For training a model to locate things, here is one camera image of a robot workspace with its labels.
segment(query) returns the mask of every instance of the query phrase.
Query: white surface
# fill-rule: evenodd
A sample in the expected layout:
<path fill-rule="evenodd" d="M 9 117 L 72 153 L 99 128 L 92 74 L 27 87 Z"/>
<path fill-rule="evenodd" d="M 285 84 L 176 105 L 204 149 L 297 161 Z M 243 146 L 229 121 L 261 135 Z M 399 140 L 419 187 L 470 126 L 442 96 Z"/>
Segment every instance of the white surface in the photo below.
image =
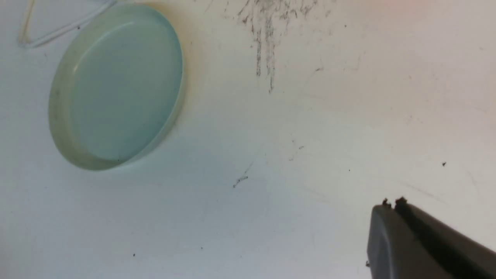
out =
<path fill-rule="evenodd" d="M 20 49 L 26 3 L 0 4 L 0 278 L 369 278 L 370 210 L 400 195 L 496 249 L 496 2 L 290 1 L 287 32 L 272 2 L 165 1 L 183 110 L 96 173 L 48 129 L 77 30 Z"/>

